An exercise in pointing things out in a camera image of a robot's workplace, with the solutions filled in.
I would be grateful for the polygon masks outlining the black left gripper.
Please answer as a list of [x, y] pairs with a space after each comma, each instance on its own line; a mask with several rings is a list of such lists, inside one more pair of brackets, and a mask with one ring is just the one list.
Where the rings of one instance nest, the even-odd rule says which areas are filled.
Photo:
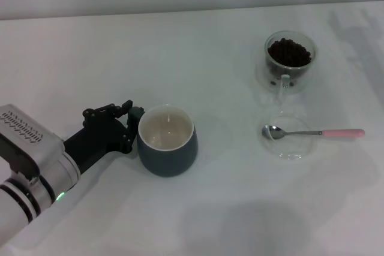
[[132, 100], [128, 100], [121, 106], [109, 104], [83, 111], [85, 120], [106, 119], [87, 124], [64, 141], [65, 152], [77, 164], [81, 174], [109, 152], [130, 153], [132, 151], [138, 131], [137, 116], [128, 115], [127, 128], [117, 119], [113, 119], [126, 115], [132, 107]]

